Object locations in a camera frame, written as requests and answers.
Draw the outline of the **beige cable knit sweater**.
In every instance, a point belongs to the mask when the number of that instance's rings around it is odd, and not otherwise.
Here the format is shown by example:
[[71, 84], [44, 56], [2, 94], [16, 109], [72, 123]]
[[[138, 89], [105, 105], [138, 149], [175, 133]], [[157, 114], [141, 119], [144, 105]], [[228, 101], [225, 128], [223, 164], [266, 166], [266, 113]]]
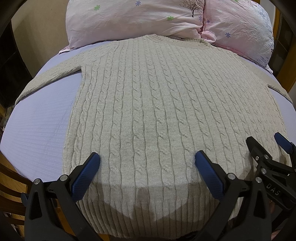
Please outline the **beige cable knit sweater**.
[[218, 204], [194, 165], [203, 150], [239, 178], [254, 176], [246, 138], [291, 160], [270, 92], [287, 92], [237, 54], [202, 40], [157, 35], [113, 41], [36, 76], [16, 102], [82, 72], [63, 148], [69, 174], [92, 152], [99, 172], [78, 207], [98, 233], [178, 238], [199, 230]]

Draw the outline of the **wooden headboard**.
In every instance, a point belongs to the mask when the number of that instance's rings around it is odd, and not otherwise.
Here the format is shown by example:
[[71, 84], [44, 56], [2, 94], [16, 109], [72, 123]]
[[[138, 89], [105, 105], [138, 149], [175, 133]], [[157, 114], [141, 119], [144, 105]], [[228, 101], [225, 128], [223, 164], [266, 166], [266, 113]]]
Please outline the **wooden headboard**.
[[273, 26], [274, 51], [269, 66], [281, 86], [291, 92], [295, 87], [295, 33], [287, 18], [273, 2], [257, 3], [267, 11]]

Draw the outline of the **lavender bed sheet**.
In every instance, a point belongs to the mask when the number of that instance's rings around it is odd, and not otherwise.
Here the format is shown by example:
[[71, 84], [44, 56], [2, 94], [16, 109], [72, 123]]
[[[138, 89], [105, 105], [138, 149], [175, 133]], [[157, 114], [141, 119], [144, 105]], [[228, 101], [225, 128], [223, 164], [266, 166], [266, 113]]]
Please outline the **lavender bed sheet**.
[[[63, 54], [60, 63], [110, 42], [112, 41], [94, 44], [89, 49]], [[19, 172], [31, 181], [37, 178], [43, 182], [56, 181], [65, 174], [62, 171], [64, 142], [71, 110], [81, 81], [82, 72], [76, 71], [43, 86], [33, 95], [23, 99], [21, 103], [15, 102], [15, 108], [1, 139], [1, 152]], [[283, 117], [287, 131], [287, 135], [283, 136], [289, 141], [295, 142], [295, 108], [292, 100], [288, 95], [282, 95], [274, 88], [271, 88], [270, 92], [276, 99]], [[290, 156], [289, 158], [291, 164], [284, 165], [295, 169]], [[255, 176], [256, 163], [253, 158], [252, 160], [254, 161]], [[253, 177], [240, 179], [251, 180]]]

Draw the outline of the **pink floral pillow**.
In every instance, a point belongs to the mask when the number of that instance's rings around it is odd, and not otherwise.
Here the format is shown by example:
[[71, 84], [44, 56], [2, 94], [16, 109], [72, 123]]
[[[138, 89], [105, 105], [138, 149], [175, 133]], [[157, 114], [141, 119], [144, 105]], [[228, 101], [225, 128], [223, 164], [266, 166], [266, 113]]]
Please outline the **pink floral pillow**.
[[274, 49], [269, 15], [254, 1], [205, 1], [201, 37], [263, 68]]

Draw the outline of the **pink tree print pillow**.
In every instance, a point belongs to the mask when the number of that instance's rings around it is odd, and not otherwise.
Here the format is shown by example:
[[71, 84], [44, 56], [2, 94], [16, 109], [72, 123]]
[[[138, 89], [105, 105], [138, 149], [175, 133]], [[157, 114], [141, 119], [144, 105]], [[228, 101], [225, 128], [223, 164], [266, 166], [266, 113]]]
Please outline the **pink tree print pillow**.
[[102, 41], [160, 35], [201, 37], [204, 1], [69, 1], [66, 10], [68, 52]]

